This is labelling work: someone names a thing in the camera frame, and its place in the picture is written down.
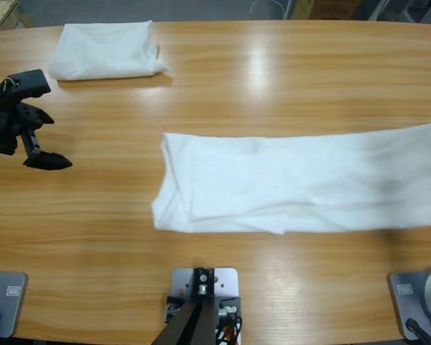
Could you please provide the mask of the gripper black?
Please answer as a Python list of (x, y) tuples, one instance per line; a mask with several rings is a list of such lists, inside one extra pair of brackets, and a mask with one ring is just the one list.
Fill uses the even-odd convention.
[(73, 164), (63, 155), (42, 151), (35, 132), (44, 124), (53, 124), (42, 109), (23, 102), (51, 92), (41, 69), (9, 75), (7, 86), (0, 86), (0, 153), (13, 155), (17, 137), (21, 137), (29, 156), (24, 165), (41, 170), (63, 170)]

